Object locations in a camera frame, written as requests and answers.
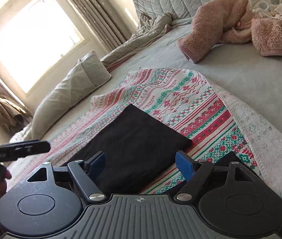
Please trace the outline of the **black pants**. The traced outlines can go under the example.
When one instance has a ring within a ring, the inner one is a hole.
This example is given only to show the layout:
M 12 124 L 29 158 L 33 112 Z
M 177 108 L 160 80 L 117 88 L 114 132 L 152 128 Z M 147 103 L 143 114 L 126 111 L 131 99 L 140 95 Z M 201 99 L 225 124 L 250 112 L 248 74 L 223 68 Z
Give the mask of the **black pants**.
M 104 152 L 105 168 L 95 184 L 106 195 L 137 194 L 175 163 L 177 151 L 189 152 L 230 116 L 224 107 L 208 110 L 207 130 L 190 135 L 189 128 L 179 133 L 130 104 L 70 160 Z

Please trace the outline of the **hanging olive clothes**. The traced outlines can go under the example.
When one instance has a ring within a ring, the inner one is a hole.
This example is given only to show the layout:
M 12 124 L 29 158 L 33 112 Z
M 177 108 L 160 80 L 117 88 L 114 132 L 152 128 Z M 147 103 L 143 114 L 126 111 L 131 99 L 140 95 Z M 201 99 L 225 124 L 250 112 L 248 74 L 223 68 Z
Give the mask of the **hanging olive clothes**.
M 23 107 L 5 95 L 0 95 L 0 125 L 10 134 L 20 132 L 32 121 L 32 116 Z

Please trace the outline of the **patterned handmade bedspread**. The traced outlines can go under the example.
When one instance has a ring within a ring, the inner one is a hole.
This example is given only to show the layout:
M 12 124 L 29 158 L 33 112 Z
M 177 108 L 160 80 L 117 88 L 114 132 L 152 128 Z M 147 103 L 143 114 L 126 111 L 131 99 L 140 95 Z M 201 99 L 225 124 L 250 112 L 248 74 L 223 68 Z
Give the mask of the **patterned handmade bedspread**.
M 47 154 L 9 166 L 13 187 L 44 161 L 64 164 L 129 104 L 192 140 L 194 159 L 234 151 L 282 198 L 282 133 L 249 105 L 194 70 L 140 69 L 112 80 L 72 108 L 43 136 Z

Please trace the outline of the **grey pillow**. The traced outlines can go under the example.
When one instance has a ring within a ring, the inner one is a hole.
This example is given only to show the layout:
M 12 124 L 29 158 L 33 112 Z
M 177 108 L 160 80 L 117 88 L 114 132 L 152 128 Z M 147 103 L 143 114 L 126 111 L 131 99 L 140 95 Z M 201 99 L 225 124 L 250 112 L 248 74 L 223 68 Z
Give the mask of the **grey pillow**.
M 71 108 L 111 79 L 95 51 L 74 67 L 38 105 L 31 122 L 31 138 L 41 139 Z

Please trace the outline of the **window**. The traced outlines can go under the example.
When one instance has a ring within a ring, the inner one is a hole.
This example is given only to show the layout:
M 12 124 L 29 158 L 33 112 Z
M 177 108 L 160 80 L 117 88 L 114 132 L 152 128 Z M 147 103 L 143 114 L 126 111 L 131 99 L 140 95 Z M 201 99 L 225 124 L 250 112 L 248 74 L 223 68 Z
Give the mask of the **window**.
M 83 40 L 56 0 L 32 0 L 0 28 L 0 62 L 28 93 Z

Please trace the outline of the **crumpled grey blanket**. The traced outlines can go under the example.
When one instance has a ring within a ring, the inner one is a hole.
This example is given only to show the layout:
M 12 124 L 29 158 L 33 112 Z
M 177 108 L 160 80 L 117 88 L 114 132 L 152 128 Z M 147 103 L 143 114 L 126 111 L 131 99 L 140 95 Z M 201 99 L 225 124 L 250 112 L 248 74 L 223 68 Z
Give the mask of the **crumpled grey blanket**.
M 108 72 L 112 72 L 121 66 L 125 61 L 167 34 L 171 30 L 171 22 L 170 13 L 155 17 L 141 14 L 138 29 L 131 38 L 101 59 L 104 67 Z

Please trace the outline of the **pink fleece garment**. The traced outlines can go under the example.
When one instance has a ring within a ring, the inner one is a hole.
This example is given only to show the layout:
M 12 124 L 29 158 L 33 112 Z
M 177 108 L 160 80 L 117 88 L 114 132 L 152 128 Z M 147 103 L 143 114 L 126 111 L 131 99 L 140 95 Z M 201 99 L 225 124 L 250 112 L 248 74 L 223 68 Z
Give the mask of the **pink fleece garment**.
M 191 32 L 177 41 L 185 57 L 202 60 L 216 44 L 252 42 L 263 57 L 282 56 L 282 0 L 211 0 L 200 6 Z

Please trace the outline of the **beige curtain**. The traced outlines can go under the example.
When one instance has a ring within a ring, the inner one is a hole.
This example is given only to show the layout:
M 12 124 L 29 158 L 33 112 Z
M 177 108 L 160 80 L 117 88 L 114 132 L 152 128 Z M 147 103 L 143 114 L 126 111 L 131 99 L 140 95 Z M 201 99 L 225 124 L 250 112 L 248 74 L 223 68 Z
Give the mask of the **beige curtain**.
M 136 31 L 119 0 L 68 0 L 78 16 L 90 27 L 106 51 L 126 42 Z

